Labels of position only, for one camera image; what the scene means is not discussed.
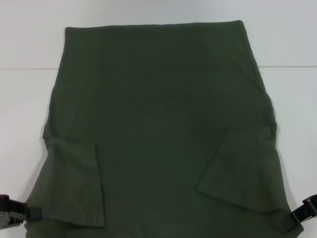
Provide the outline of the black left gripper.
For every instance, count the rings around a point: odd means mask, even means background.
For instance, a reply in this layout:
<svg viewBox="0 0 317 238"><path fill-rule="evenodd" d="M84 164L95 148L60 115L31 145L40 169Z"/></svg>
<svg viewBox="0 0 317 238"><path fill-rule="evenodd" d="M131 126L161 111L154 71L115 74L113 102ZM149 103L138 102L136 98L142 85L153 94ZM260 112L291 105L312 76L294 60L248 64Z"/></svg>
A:
<svg viewBox="0 0 317 238"><path fill-rule="evenodd" d="M0 196L0 229L20 226L26 220L41 220L41 207L27 207L26 203Z"/></svg>

